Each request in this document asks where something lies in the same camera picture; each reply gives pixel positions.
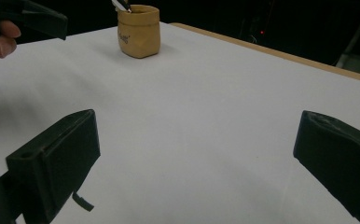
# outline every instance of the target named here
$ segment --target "finger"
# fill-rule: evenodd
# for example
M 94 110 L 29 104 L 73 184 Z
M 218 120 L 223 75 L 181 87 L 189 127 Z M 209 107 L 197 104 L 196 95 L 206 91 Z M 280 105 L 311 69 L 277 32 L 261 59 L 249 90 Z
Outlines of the finger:
M 16 48 L 17 42 L 13 38 L 0 35 L 0 58 L 6 58 Z
M 2 35 L 17 38 L 21 36 L 20 28 L 12 21 L 0 21 L 0 32 Z

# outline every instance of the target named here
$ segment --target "yellow cup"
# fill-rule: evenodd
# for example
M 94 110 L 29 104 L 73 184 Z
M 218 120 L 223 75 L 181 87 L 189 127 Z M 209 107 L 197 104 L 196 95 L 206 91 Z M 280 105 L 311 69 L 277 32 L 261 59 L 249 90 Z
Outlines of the yellow cup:
M 118 43 L 122 52 L 144 58 L 157 54 L 160 48 L 159 10 L 131 5 L 132 13 L 118 11 Z

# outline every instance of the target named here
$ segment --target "pen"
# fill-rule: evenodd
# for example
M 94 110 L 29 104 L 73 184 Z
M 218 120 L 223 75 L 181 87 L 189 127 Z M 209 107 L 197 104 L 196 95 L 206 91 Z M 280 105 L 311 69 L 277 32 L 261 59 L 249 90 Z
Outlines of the pen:
M 111 2 L 115 7 L 117 7 L 121 11 L 132 12 L 130 5 L 128 5 L 124 0 L 111 0 Z

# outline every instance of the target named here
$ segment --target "ceramic cup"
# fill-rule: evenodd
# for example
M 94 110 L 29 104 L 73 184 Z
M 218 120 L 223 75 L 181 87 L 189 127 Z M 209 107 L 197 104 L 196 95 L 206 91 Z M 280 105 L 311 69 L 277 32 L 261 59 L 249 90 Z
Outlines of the ceramic cup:
M 118 11 L 118 43 L 122 52 L 144 58 L 157 54 L 160 48 L 159 10 L 131 5 L 132 13 Z

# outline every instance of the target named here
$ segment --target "white table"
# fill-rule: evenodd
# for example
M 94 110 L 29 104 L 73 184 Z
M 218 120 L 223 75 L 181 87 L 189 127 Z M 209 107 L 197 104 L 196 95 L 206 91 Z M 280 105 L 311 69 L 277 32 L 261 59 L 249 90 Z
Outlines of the white table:
M 358 223 L 292 152 L 302 110 L 360 129 L 359 80 L 164 23 L 161 42 L 133 59 L 110 28 L 0 60 L 0 175 L 93 108 L 102 156 L 79 195 L 95 208 L 69 199 L 52 223 Z

